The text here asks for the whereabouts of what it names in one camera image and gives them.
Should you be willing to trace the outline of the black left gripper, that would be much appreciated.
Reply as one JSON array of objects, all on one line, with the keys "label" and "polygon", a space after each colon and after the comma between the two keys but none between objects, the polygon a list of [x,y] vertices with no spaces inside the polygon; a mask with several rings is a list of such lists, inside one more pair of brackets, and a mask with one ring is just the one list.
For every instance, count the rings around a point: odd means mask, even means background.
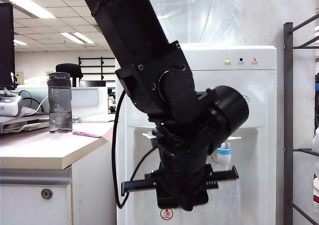
[{"label": "black left gripper", "polygon": [[231,170],[213,172],[210,164],[190,176],[165,174],[162,169],[145,175],[146,179],[125,181],[121,194],[150,190],[156,187],[157,205],[161,209],[181,208],[192,211],[193,207],[208,203],[208,189],[218,188],[216,182],[236,180],[239,174],[235,166]]}]

